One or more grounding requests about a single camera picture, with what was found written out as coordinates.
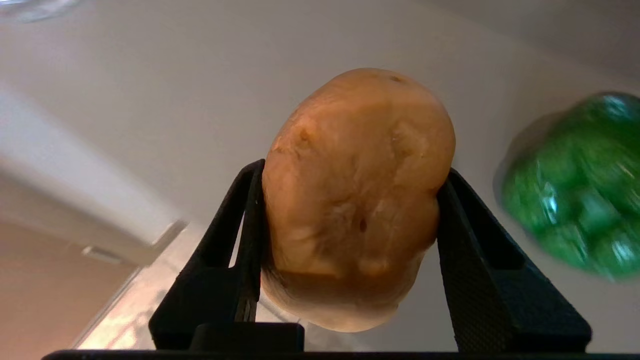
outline white surface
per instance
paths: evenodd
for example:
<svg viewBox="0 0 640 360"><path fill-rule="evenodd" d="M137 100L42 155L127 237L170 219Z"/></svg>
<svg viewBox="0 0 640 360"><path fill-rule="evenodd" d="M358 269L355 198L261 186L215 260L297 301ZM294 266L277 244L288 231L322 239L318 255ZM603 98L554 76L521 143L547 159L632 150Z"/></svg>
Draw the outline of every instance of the white surface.
<svg viewBox="0 0 640 360"><path fill-rule="evenodd" d="M640 352L640 282L611 284L551 260L492 189L512 137L533 120L598 90L640 92L638 8L633 0L96 0L59 19L0 28L0 76L206 224L237 171L265 155L313 90L356 67L405 73L442 98L458 138L455 167L590 321L589 349ZM455 349L435 251L396 318L353 337L377 350Z"/></svg>
<svg viewBox="0 0 640 360"><path fill-rule="evenodd" d="M179 220L145 185L1 86L0 119L0 170L149 244Z"/></svg>

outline green bell pepper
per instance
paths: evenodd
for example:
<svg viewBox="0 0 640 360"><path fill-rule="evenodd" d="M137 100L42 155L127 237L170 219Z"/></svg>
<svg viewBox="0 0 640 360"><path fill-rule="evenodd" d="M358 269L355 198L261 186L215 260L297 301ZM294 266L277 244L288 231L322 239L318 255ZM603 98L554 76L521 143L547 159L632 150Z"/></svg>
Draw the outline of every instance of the green bell pepper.
<svg viewBox="0 0 640 360"><path fill-rule="evenodd" d="M506 210L549 254L619 279L640 273L640 99L592 96L512 164Z"/></svg>

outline potato skin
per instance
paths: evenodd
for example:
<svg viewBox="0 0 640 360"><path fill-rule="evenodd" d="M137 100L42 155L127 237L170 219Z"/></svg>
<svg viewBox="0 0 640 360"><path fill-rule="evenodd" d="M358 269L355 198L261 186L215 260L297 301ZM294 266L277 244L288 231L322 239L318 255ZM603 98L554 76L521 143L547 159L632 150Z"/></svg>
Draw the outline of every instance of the potato skin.
<svg viewBox="0 0 640 360"><path fill-rule="evenodd" d="M404 75L356 69L316 90L280 130L262 174L264 293L334 331L386 322L435 241L436 193L455 145L440 101Z"/></svg>

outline white countertop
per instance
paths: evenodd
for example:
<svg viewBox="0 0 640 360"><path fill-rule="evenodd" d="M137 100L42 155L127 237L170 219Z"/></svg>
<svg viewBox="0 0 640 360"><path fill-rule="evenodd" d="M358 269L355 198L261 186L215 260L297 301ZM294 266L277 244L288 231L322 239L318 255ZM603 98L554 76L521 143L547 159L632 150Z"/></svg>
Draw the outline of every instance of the white countertop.
<svg viewBox="0 0 640 360"><path fill-rule="evenodd" d="M0 82L206 224L313 90L357 67L402 72L442 98L454 166L590 322L589 350L640 352L640 281L554 261L493 193L532 121L599 90L640 93L639 13L633 0L93 0L0 26ZM390 323L344 336L362 349L455 350L437 251Z"/></svg>

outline beige floor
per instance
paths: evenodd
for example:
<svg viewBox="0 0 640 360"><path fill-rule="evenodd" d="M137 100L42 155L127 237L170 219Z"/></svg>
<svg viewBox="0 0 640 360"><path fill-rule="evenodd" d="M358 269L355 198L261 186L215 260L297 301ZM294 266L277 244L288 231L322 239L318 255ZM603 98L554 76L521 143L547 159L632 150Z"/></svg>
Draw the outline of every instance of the beige floor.
<svg viewBox="0 0 640 360"><path fill-rule="evenodd" d="M101 321L78 344L80 349L153 349L147 328L149 318L173 284L205 229L188 226L156 262L142 269L105 312ZM298 322L305 328L307 351L367 350L348 334L338 334L309 324L278 309L265 296L257 308L257 322Z"/></svg>

